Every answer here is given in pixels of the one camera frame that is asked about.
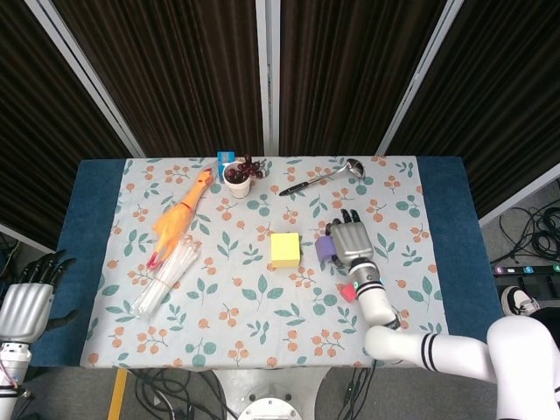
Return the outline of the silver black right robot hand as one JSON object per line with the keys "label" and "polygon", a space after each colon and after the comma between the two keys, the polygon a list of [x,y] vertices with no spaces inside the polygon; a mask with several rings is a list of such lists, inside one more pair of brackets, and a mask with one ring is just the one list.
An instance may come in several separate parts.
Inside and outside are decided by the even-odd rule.
{"label": "silver black right robot hand", "polygon": [[351,267],[355,260],[372,261],[374,247],[360,216],[354,209],[342,208],[340,213],[325,228],[334,246],[332,262],[337,267]]}

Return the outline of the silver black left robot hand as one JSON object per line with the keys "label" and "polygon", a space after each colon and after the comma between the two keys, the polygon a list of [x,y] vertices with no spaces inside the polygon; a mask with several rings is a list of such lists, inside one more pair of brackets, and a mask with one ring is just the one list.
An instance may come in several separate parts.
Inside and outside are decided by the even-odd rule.
{"label": "silver black left robot hand", "polygon": [[65,250],[43,255],[29,262],[11,283],[1,306],[1,341],[30,345],[44,332],[66,326],[78,316],[72,309],[65,316],[51,318],[56,291],[67,270],[76,263],[63,259]]}

